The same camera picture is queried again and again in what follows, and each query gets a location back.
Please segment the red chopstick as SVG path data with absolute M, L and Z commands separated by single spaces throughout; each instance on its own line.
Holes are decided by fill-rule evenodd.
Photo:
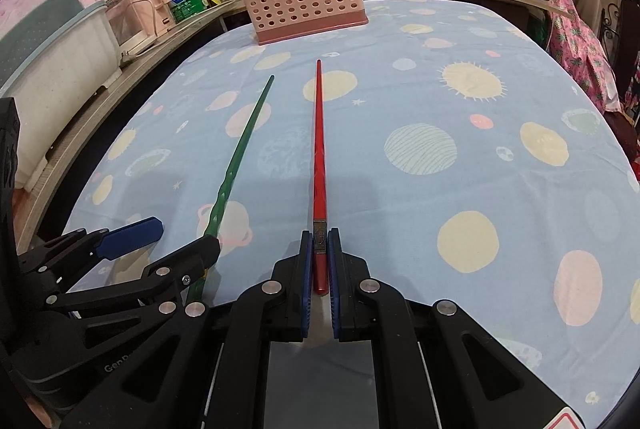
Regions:
M 323 82 L 320 59 L 316 64 L 316 95 L 314 96 L 312 219 L 314 220 L 314 291 L 319 296 L 325 296 L 329 292 L 329 277 L 326 259 L 326 160 L 324 160 Z

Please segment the green chopstick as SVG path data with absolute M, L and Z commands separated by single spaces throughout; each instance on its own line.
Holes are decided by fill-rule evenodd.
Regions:
M 224 179 L 222 180 L 218 188 L 215 204 L 213 204 L 212 209 L 210 209 L 209 211 L 208 222 L 202 235 L 203 238 L 218 238 L 220 226 L 222 220 L 224 219 L 224 212 L 226 211 L 236 176 L 238 175 L 238 172 L 240 170 L 247 145 L 248 143 L 250 143 L 250 137 L 253 134 L 260 113 L 262 112 L 262 108 L 266 103 L 269 91 L 272 88 L 273 81 L 274 76 L 272 74 L 269 77 L 266 85 L 264 86 L 264 89 L 262 89 L 262 93 L 260 93 L 259 98 L 254 105 L 252 112 L 250 113 L 250 117 L 248 117 L 247 122 L 245 123 L 245 126 L 243 126 L 239 141 L 238 143 L 236 143 L 226 172 L 224 172 Z

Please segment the light blue planet tablecloth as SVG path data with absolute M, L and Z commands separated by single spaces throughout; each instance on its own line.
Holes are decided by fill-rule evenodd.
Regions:
M 361 27 L 211 40 L 96 166 L 70 229 L 163 222 L 154 261 L 201 236 L 256 103 L 205 300 L 266 279 L 311 226 L 314 97 L 328 222 L 376 279 L 450 299 L 598 427 L 639 367 L 639 184 L 604 117 L 535 42 L 454 1 L 367 5 Z

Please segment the white dish rack bin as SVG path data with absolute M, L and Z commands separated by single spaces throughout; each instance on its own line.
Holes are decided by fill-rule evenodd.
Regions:
M 1 39 L 1 95 L 20 117 L 15 186 L 31 190 L 47 152 L 98 89 L 122 73 L 104 1 L 47 0 Z

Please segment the glass blender jar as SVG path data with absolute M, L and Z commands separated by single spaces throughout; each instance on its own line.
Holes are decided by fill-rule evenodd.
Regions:
M 140 6 L 155 16 L 150 0 L 106 0 L 106 17 L 114 32 L 122 56 L 138 55 L 150 48 L 157 39 L 156 28 L 144 28 Z

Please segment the pink pineapple apron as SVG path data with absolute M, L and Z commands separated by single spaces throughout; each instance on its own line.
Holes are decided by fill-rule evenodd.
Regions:
M 574 79 L 601 114 L 620 112 L 615 74 L 596 34 L 580 18 L 573 0 L 550 0 L 554 13 L 548 52 Z

